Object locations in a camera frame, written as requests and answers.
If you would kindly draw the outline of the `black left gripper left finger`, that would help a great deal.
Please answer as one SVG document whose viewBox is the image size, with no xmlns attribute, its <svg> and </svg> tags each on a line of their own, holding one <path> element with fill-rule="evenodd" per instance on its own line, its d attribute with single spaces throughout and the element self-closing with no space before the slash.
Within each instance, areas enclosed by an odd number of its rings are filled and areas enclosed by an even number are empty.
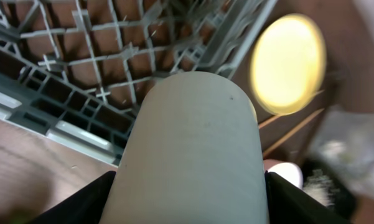
<svg viewBox="0 0 374 224">
<path fill-rule="evenodd" d="M 108 171 L 58 205 L 34 218 L 34 224 L 98 224 L 116 172 Z"/>
</svg>

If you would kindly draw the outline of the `white cup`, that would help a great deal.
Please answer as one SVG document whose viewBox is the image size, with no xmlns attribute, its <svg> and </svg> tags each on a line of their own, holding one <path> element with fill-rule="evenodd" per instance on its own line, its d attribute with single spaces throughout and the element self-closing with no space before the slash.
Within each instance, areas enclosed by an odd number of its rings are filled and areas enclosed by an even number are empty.
<svg viewBox="0 0 374 224">
<path fill-rule="evenodd" d="M 170 76 L 146 95 L 102 223 L 266 223 L 258 123 L 232 81 Z"/>
</svg>

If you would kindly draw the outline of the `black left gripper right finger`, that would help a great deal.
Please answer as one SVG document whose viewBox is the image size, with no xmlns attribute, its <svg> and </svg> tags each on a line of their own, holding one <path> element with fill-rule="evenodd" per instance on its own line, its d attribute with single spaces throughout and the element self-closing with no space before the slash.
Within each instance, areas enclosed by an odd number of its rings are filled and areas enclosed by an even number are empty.
<svg viewBox="0 0 374 224">
<path fill-rule="evenodd" d="M 277 173 L 264 177 L 270 224 L 350 224 Z"/>
</svg>

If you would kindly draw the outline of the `pink bowl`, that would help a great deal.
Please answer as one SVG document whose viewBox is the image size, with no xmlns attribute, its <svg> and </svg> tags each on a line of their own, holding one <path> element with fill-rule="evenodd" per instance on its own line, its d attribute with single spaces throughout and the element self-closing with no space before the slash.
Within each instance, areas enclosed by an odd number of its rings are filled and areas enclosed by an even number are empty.
<svg viewBox="0 0 374 224">
<path fill-rule="evenodd" d="M 263 161 L 263 167 L 268 172 L 275 172 L 299 189 L 303 186 L 303 175 L 301 168 L 292 162 L 284 162 L 274 159 Z"/>
</svg>

